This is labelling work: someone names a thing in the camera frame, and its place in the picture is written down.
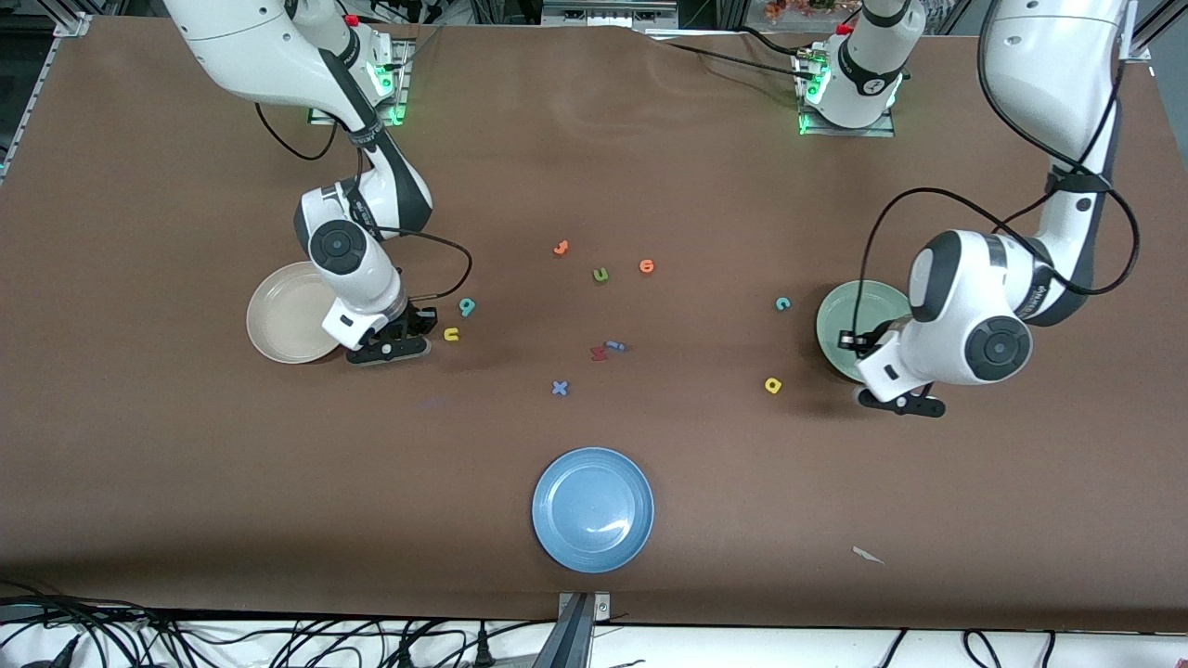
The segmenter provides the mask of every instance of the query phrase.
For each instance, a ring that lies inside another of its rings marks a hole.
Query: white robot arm
[[[406,335],[432,327],[402,319],[407,297],[399,272],[379,246],[398,234],[393,229],[423,229],[432,198],[375,114],[381,90],[367,83],[386,63],[368,58],[381,38],[366,26],[348,26],[330,0],[165,0],[165,5],[215,83],[253,102],[324,111],[367,155],[373,168],[358,183],[350,177],[307,193],[293,216],[302,248],[337,295],[322,327],[352,351],[369,344],[387,351],[374,355],[368,351],[358,360],[348,354],[352,361],[425,352],[428,341],[405,341],[385,330],[398,324],[398,334]],[[383,341],[377,340],[380,334]]]
[[[826,42],[828,70],[805,101],[839,127],[872,125],[891,106],[924,23],[920,0],[866,0],[854,31]]]
[[[1053,158],[1053,195],[1028,239],[1043,261],[1009,237],[949,231],[934,238],[911,267],[911,316],[865,336],[873,348],[858,371],[873,398],[860,393],[859,403],[896,410],[921,398],[911,390],[934,382],[1005,380],[1031,357],[1026,324],[1056,324],[1085,302],[1053,269],[1076,285],[1093,278],[1120,120],[1111,106],[1111,56],[1123,4],[1001,0],[992,8],[981,46],[994,99],[1020,128],[1080,158],[1091,174],[1073,174],[1074,165]]]

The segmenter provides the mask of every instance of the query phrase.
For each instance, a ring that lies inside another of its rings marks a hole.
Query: table
[[[817,348],[817,304],[896,193],[1004,214],[1040,194],[1044,157],[986,107],[974,52],[923,39],[897,137],[842,139],[796,133],[779,75],[626,30],[444,29],[393,137],[428,229],[474,253],[457,296],[478,308],[443,303],[461,340],[419,360],[295,367],[253,349],[244,311],[302,259],[301,193],[353,151],[292,158],[169,21],[96,18],[0,188],[0,569],[158,606],[532,618],[604,590],[631,620],[1182,631],[1188,181],[1145,67],[1121,95],[1117,184],[1144,226],[1123,289],[1036,330],[1019,377],[940,389],[940,421],[854,407]],[[906,201],[872,278],[903,288],[949,227],[986,228]],[[1110,214],[1099,282],[1127,244]],[[412,292],[462,269],[386,248]],[[592,361],[607,339],[630,352]],[[550,561],[529,519],[544,467],[589,445],[657,498],[647,547],[599,576]]]

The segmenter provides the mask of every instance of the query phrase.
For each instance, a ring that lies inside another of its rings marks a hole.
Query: green bowl
[[[846,377],[862,382],[858,374],[858,357],[853,351],[838,347],[838,334],[849,329],[854,322],[854,300],[858,297],[858,282],[842,283],[821,302],[817,309],[817,342],[829,364]],[[877,281],[862,282],[862,304],[858,310],[858,332],[870,332],[889,320],[898,320],[911,313],[911,304],[903,292]]]

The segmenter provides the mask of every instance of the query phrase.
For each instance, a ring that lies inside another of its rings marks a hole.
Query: mounting plate
[[[409,58],[417,51],[416,39],[392,38],[391,44],[391,52],[387,53],[391,57],[385,59],[397,68],[384,76],[391,77],[390,83],[396,93],[375,107],[375,114],[387,127],[404,125],[404,114],[409,106],[409,87],[412,84],[412,67],[416,64],[409,62]],[[321,109],[310,109],[309,124],[333,125],[334,119]]]
[[[557,616],[565,611],[565,604],[573,598],[575,592],[561,592],[557,601]],[[611,592],[594,592],[594,620],[606,622],[611,618]]]
[[[796,80],[796,101],[800,106],[800,131],[801,134],[828,134],[833,137],[895,137],[895,122],[891,120],[891,108],[883,109],[883,115],[867,127],[858,130],[839,127],[828,120],[816,107],[808,102],[810,93],[815,94],[816,86],[824,86],[822,78],[828,77],[828,51],[824,42],[814,42],[808,49],[801,50],[797,55],[789,57],[794,71],[803,71],[814,75],[815,78]]]

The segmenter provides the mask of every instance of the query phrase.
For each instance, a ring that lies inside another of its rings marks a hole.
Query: white floor
[[[343,623],[333,631],[349,631],[360,622]],[[505,626],[505,622],[487,625],[488,630]],[[385,623],[385,631],[398,632],[404,624]],[[19,624],[0,628],[0,641]],[[233,638],[257,629],[287,629],[291,624],[266,623],[183,623],[187,630],[196,630],[210,638]],[[478,623],[457,622],[440,626],[438,630],[459,629],[473,639]],[[532,655],[539,650],[549,634],[550,625],[527,626],[491,639],[491,650],[497,658]],[[30,629],[4,649],[0,649],[0,668],[19,668],[34,661],[49,661],[76,634],[74,629]],[[145,631],[151,638],[151,631]],[[897,631],[872,630],[809,630],[809,629],[713,629],[713,628],[664,628],[664,626],[602,626],[595,632],[590,668],[623,668],[637,664],[640,668],[697,668],[697,667],[789,667],[789,668],[874,668],[880,666]],[[75,654],[74,668],[100,668],[99,655],[89,636],[83,634]],[[988,632],[987,637],[998,653],[1003,668],[1038,668],[1047,635],[1042,632]],[[273,656],[289,639],[287,635],[252,638],[228,647],[206,645],[194,641],[195,648],[219,666],[228,668],[266,668]],[[312,657],[326,649],[333,638],[316,638],[287,662],[287,666],[307,666]],[[434,668],[438,661],[455,651],[461,643],[456,635],[425,637],[412,648],[413,663],[418,668]],[[377,666],[383,655],[394,650],[396,641],[388,638],[352,639],[362,656],[362,666]],[[988,654],[974,642],[982,663],[993,667]],[[107,647],[109,666],[124,668],[122,658],[112,647]],[[157,666],[173,666],[160,644],[153,647]],[[465,656],[474,658],[473,650]],[[1137,636],[1120,634],[1060,634],[1049,663],[1050,668],[1176,668],[1188,658],[1188,637],[1184,636]],[[336,653],[317,666],[329,668],[358,668],[360,657],[354,653]],[[447,666],[453,666],[450,658]],[[960,631],[909,631],[896,653],[892,668],[943,668],[975,664],[961,647]]]

